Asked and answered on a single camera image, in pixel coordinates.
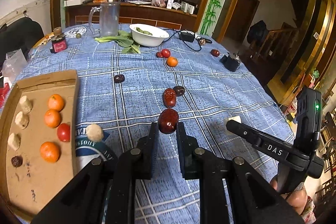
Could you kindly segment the operator right hand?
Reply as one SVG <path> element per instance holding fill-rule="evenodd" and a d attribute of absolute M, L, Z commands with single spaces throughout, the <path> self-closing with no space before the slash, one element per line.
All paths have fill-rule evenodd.
<path fill-rule="evenodd" d="M 287 203 L 296 211 L 297 214 L 301 215 L 305 209 L 307 203 L 307 192 L 304 184 L 301 183 L 302 187 L 300 190 L 295 190 L 294 192 L 288 194 L 282 194 L 281 197 L 287 201 Z"/>

